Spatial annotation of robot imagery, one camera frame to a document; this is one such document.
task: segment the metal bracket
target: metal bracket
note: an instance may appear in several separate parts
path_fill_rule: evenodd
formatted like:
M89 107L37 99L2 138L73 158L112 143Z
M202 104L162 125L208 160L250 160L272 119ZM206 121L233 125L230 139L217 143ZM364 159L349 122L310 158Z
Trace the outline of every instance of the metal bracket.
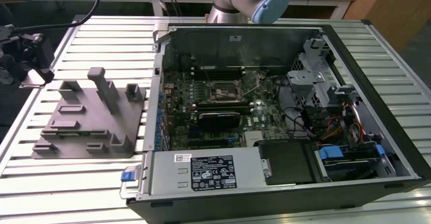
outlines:
M154 24L154 27L153 27L154 43L160 43L166 38L169 38L169 24L168 23Z
M329 97L329 103L338 103L340 98L348 97L348 95L354 91L353 86L346 85L346 86L332 86L328 91L328 97Z
M122 179L124 173L133 174L133 178L132 179L128 179L128 180L124 180ZM126 182L133 182L133 181L138 180L140 179L140 173L141 173L140 172L140 165L126 167L124 169L122 173L121 173L120 198L122 200L125 200L128 198L134 198L136 197L137 190L128 191L126 190Z
M269 178L272 176L269 162L266 159L261 159L260 162L261 162L262 175L265 178Z

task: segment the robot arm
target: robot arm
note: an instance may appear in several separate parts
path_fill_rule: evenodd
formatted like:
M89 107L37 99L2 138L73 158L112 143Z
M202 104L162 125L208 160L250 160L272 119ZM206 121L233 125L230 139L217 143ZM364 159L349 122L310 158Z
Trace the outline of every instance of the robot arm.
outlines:
M213 0L208 23L273 23L289 0Z

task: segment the slotted metal table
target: slotted metal table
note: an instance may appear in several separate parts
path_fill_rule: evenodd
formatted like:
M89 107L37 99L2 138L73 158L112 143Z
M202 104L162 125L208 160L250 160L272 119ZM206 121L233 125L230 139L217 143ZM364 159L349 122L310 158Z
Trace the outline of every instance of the slotted metal table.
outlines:
M202 23L204 18L93 16L80 28L68 30L56 51L54 80L44 89L32 91L0 145L1 224L145 223L118 196L120 173L141 159L145 112L130 159L33 160L30 154L60 100L57 89L62 80L76 79L82 87L94 87L85 79L86 70L104 67L105 77L116 87L138 83L149 89L153 24L168 22ZM282 19L277 23L332 25L424 159L431 162L431 92L373 26L360 21L332 20ZM346 73L338 70L348 82ZM431 189L425 186L352 209L206 223L429 223L429 206Z

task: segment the blue connector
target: blue connector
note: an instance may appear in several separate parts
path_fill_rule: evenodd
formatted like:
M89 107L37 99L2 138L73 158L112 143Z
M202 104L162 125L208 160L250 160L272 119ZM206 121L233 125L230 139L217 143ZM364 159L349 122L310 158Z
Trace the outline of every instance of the blue connector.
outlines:
M380 157L385 154L384 153L384 149L382 149L382 146L380 145L380 144L377 144L376 146L374 146L374 148L376 148L376 151L377 151L377 153L378 153L378 155L380 155Z
M321 159L344 157L338 146L321 147L318 150L318 155Z
M228 137L228 144L233 144L236 137Z
M156 136L156 138L154 138L154 144L156 144L156 145L160 145L160 141L161 141L160 136Z

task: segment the barcode sticker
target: barcode sticker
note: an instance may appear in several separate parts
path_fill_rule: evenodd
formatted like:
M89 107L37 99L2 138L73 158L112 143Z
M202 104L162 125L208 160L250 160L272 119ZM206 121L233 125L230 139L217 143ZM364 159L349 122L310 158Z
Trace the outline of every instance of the barcode sticker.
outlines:
M190 154L176 154L173 157L174 162L189 162Z

